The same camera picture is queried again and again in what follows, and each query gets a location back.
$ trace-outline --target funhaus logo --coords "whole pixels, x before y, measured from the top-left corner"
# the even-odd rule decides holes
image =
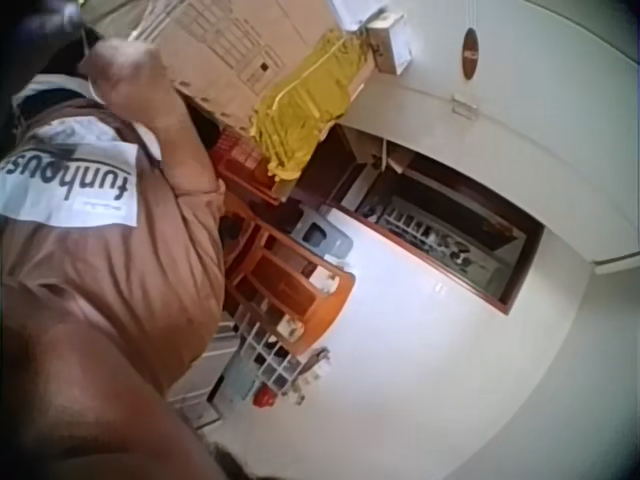
[[[138,146],[32,143],[0,163],[0,214],[56,227],[137,224]]]
[[[34,147],[8,158],[0,165],[0,174],[28,176],[43,184],[57,185],[68,201],[74,189],[112,190],[113,200],[122,200],[134,175],[102,160],[74,157],[75,149]]]

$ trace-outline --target man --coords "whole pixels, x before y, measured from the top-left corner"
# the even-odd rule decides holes
[[[223,185],[153,48],[81,69],[104,106],[34,94],[0,162],[1,475],[250,478],[162,397],[220,318]]]

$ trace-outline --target white floor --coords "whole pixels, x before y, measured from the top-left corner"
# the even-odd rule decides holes
[[[440,479],[529,396],[575,317],[591,265],[546,232],[507,317],[339,212],[356,286],[321,343],[333,368],[301,407],[250,405],[210,433],[262,475]]]

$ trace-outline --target white ceiling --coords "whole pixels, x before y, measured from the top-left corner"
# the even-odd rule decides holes
[[[626,0],[526,0],[579,25],[638,62],[638,21]]]

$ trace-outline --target round sign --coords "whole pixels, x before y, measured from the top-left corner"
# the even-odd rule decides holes
[[[478,34],[475,29],[470,28],[465,33],[464,41],[462,42],[462,73],[467,80],[471,80],[476,74],[479,56]]]

